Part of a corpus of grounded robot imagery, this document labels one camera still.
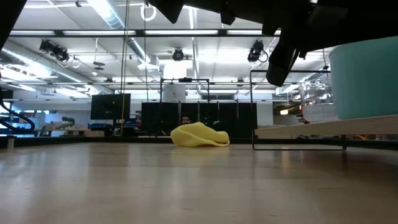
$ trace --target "ceiling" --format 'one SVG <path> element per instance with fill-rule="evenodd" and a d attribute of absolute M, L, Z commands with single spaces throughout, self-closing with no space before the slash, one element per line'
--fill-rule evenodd
<path fill-rule="evenodd" d="M 99 14 L 88 5 L 86 1 L 80 1 L 82 7 L 73 6 L 75 1 L 68 0 L 28 0 L 23 12 L 14 26 L 14 30 L 37 29 L 37 30 L 101 30 L 109 29 L 109 26 Z M 145 22 L 141 17 L 141 6 L 143 1 L 130 1 L 128 29 L 261 29 L 261 25 L 255 22 L 236 19 L 231 26 L 222 25 L 220 15 L 201 9 L 195 10 L 195 17 L 190 21 L 189 9 L 183 9 L 178 22 L 171 24 L 159 11 L 153 20 Z M 126 1 L 115 0 L 113 5 L 122 20 L 126 18 Z M 22 48 L 35 52 L 38 57 L 47 58 L 56 62 L 49 55 L 42 55 L 39 46 L 42 39 L 51 40 L 52 43 L 67 48 L 70 55 L 74 55 L 81 62 L 78 68 L 67 69 L 84 76 L 94 82 L 103 82 L 112 77 L 114 81 L 120 82 L 123 61 L 123 40 L 121 38 L 99 38 L 97 56 L 95 38 L 59 38 L 59 37 L 10 37 L 9 41 Z M 231 82 L 238 78 L 244 78 L 248 82 L 250 69 L 267 69 L 267 63 L 256 63 L 251 65 L 248 60 L 249 48 L 255 40 L 261 39 L 266 46 L 266 51 L 271 52 L 277 44 L 278 37 L 137 37 L 135 40 L 148 55 L 156 55 L 163 66 L 171 60 L 170 51 L 181 48 L 186 55 L 193 55 L 193 49 L 197 49 L 198 78 L 209 78 L 214 82 Z M 328 54 L 330 49 L 309 52 L 305 60 L 299 58 L 294 64 L 293 70 L 320 70 L 326 63 L 329 64 Z M 160 80 L 160 72 L 145 72 L 139 70 L 140 62 L 131 49 L 127 48 L 126 81 L 143 82 L 145 75 L 148 82 Z M 103 62 L 104 70 L 93 75 L 94 61 Z M 287 82 L 299 82 L 312 73 L 291 73 Z M 188 77 L 195 77 L 192 66 L 187 70 Z M 254 82 L 267 82 L 265 73 L 254 73 Z M 131 85 L 130 89 L 143 89 L 143 85 Z M 117 90 L 120 86 L 110 86 Z M 236 85 L 214 86 L 214 88 L 237 88 Z M 257 90 L 275 90 L 275 86 L 261 85 Z"/>

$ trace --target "monitor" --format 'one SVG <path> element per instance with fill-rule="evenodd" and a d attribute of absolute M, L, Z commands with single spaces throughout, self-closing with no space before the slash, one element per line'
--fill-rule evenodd
<path fill-rule="evenodd" d="M 128 119 L 130 100 L 130 94 L 124 94 L 124 97 L 123 94 L 94 95 L 91 99 L 91 119 Z"/>

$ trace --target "yellow object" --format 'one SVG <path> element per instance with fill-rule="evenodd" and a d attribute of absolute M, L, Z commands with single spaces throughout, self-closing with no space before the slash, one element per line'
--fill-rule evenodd
<path fill-rule="evenodd" d="M 178 146 L 228 146 L 229 136 L 225 131 L 215 131 L 201 122 L 181 125 L 171 133 L 174 144 Z"/>

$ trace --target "wooden floor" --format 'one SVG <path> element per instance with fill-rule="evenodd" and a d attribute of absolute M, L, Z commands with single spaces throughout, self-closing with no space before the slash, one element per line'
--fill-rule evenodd
<path fill-rule="evenodd" d="M 394 151 L 83 143 L 0 153 L 4 224 L 397 223 L 397 209 Z"/>

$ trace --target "yellow foam piece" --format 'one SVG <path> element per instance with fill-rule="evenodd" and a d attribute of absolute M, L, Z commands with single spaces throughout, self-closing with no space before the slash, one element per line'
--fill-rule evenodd
<path fill-rule="evenodd" d="M 215 131 L 201 122 L 181 125 L 171 133 L 173 143 L 178 146 L 219 146 L 229 145 L 229 136 L 225 131 Z"/>

